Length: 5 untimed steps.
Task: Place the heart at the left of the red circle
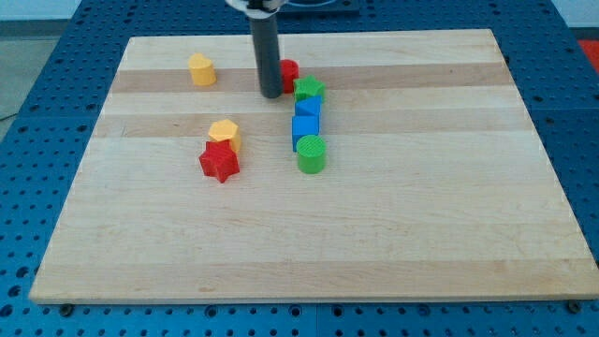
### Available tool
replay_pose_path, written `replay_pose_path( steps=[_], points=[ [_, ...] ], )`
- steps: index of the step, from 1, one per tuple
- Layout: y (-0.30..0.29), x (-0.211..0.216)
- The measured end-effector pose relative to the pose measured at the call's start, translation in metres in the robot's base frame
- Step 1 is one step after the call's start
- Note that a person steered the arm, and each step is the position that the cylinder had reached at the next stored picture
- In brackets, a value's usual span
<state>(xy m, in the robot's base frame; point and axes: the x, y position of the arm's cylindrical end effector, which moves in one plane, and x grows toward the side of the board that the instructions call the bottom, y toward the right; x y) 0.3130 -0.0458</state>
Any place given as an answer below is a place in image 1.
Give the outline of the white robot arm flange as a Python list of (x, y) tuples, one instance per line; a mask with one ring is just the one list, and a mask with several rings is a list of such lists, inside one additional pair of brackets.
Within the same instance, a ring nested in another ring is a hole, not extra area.
[(250, 19), (263, 20), (276, 14), (288, 0), (226, 0), (226, 3)]

